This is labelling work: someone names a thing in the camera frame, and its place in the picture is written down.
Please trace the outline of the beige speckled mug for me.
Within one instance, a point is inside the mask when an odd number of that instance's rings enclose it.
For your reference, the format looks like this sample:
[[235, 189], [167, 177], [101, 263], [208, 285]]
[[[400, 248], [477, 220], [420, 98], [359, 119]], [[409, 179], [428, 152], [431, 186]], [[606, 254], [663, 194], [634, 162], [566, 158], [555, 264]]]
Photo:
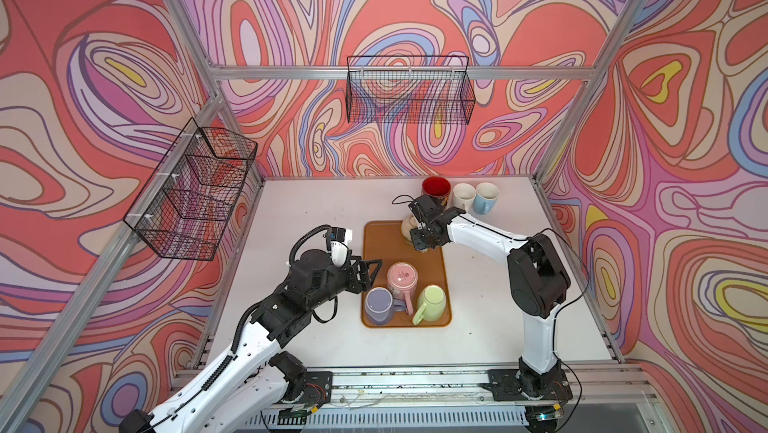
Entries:
[[413, 215], [408, 216], [401, 222], [401, 225], [400, 225], [401, 235], [407, 244], [413, 245], [411, 231], [413, 229], [417, 229], [418, 227], [419, 227], [419, 222]]

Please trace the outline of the brown wooden tray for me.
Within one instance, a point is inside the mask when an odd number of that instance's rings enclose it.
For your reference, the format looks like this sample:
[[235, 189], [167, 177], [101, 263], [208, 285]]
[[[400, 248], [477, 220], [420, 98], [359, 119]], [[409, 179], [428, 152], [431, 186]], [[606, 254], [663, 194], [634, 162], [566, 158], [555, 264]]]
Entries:
[[385, 288], [393, 296], [394, 307], [382, 324], [361, 313], [362, 323], [370, 329], [382, 328], [437, 328], [451, 323], [450, 297], [445, 297], [445, 309], [435, 320], [424, 319], [415, 324], [412, 316], [418, 310], [419, 294], [430, 286], [440, 287], [448, 293], [443, 252], [440, 248], [416, 250], [402, 235], [398, 221], [371, 221], [365, 225], [363, 257], [380, 259], [382, 266], [373, 283], [375, 288]]

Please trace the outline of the black patterned mug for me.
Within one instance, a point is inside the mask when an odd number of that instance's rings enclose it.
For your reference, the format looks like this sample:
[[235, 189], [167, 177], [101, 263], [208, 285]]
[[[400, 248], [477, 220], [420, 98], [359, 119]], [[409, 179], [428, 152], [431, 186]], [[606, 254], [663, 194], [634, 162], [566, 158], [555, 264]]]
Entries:
[[452, 185], [450, 181], [440, 176], [429, 176], [422, 181], [422, 193], [434, 198], [442, 207], [450, 200]]

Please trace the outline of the white mug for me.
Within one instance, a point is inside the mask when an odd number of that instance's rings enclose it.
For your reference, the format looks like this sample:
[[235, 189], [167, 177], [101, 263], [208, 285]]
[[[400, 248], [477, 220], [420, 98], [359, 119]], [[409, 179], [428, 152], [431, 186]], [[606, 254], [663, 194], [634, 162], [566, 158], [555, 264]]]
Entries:
[[453, 186], [451, 204], [470, 213], [476, 198], [476, 188], [466, 182], [459, 182]]

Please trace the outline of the light blue mug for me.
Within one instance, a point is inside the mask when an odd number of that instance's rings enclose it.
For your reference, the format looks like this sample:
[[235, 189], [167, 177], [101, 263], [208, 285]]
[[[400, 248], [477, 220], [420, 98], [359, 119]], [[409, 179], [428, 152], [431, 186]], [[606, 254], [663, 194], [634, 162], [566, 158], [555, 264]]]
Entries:
[[477, 214], [487, 214], [495, 206], [500, 196], [499, 188], [491, 182], [481, 182], [475, 187], [473, 210]]

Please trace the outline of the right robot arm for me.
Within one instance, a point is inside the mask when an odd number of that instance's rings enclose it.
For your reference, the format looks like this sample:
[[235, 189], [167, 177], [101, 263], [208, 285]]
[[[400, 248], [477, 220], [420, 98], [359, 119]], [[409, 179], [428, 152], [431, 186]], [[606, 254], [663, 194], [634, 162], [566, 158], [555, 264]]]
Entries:
[[408, 202], [416, 220], [409, 231], [418, 251], [448, 243], [467, 246], [507, 268], [510, 295], [524, 314], [523, 353], [518, 369], [498, 389], [539, 400], [552, 392], [562, 373], [556, 353], [556, 315], [566, 305], [570, 275], [551, 238], [522, 236], [491, 226], [458, 207], [424, 194]]

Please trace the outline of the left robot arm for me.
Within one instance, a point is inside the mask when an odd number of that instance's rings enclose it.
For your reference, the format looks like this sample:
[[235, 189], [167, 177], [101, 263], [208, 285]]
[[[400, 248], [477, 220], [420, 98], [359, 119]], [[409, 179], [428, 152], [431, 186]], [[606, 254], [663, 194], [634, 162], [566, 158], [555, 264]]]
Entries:
[[233, 432], [258, 411], [299, 395], [306, 369], [287, 344], [319, 306], [343, 292], [369, 291], [382, 262], [333, 241], [324, 250], [291, 250], [288, 267], [276, 289], [241, 315], [228, 349], [151, 412], [129, 413], [119, 431]]

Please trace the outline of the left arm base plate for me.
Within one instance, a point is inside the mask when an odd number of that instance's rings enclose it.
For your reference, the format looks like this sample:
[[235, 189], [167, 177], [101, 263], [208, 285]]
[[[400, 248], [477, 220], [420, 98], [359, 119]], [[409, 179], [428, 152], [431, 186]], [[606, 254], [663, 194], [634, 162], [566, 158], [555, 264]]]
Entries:
[[285, 375], [276, 370], [276, 380], [286, 383], [281, 404], [299, 404], [306, 408], [320, 407], [331, 400], [333, 374], [330, 371], [318, 371], [300, 374], [294, 380], [286, 380]]

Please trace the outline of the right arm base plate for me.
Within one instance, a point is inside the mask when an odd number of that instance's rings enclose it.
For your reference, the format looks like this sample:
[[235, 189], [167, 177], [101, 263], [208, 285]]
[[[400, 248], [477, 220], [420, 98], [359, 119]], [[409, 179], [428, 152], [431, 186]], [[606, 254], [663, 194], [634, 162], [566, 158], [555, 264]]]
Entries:
[[501, 401], [553, 401], [567, 403], [573, 399], [570, 383], [559, 365], [539, 374], [527, 367], [521, 369], [492, 369], [488, 382], [481, 387], [493, 399]]

